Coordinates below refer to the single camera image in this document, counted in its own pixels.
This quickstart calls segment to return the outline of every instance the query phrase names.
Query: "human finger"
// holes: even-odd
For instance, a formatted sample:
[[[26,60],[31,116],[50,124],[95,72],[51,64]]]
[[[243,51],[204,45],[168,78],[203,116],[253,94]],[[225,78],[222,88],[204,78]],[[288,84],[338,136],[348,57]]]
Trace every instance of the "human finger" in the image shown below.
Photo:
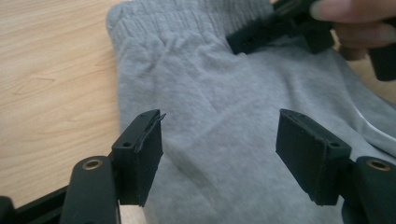
[[[311,5],[319,21],[358,23],[382,21],[396,16],[395,0],[319,0]]]
[[[340,54],[344,57],[347,61],[357,61],[364,59],[367,55],[367,49],[350,49],[344,46],[341,46],[338,50]]]
[[[342,46],[350,49],[376,49],[386,47],[387,43],[381,42],[369,42],[369,41],[354,41],[354,40],[344,40],[339,39]]]
[[[396,43],[396,29],[383,22],[336,23],[334,30],[338,38],[348,42],[368,43],[370,46]]]

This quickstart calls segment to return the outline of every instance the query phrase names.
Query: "wooden table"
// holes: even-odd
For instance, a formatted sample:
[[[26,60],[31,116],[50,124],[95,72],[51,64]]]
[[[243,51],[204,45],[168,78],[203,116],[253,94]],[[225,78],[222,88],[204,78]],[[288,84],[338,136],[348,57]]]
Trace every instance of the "wooden table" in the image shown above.
[[[106,14],[118,0],[0,1],[0,194],[19,207],[68,184],[80,160],[119,136],[114,51]],[[353,63],[396,103],[396,84]],[[122,207],[124,223],[145,223]]]

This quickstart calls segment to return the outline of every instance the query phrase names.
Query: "gray fabric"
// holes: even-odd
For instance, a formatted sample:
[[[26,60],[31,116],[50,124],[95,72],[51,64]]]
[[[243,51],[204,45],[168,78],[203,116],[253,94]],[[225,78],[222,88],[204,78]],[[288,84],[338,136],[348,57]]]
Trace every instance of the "gray fabric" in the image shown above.
[[[136,0],[109,11],[120,129],[147,110],[167,114],[148,223],[342,223],[342,200],[315,206],[276,155],[280,108],[336,133],[352,160],[395,162],[396,111],[335,51],[312,55],[285,37],[232,55],[224,36],[270,11],[262,0]]]

